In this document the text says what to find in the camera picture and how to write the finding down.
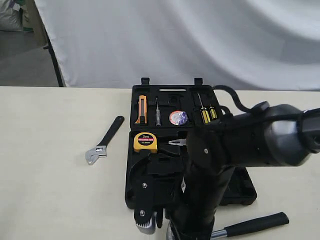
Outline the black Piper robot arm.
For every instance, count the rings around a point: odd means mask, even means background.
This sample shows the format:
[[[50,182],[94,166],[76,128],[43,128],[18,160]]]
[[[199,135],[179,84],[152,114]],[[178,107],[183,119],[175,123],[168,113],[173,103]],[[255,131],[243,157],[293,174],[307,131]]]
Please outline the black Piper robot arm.
[[[298,167],[320,151],[320,111],[290,104],[250,109],[191,129],[184,189],[170,212],[175,240],[208,240],[236,168]]]

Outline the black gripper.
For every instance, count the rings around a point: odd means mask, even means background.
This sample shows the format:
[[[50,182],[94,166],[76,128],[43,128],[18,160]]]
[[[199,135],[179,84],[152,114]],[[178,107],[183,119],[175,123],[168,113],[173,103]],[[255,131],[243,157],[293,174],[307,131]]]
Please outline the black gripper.
[[[235,168],[218,174],[192,164],[184,175],[185,189],[180,202],[169,214],[168,240],[209,240],[215,214]]]

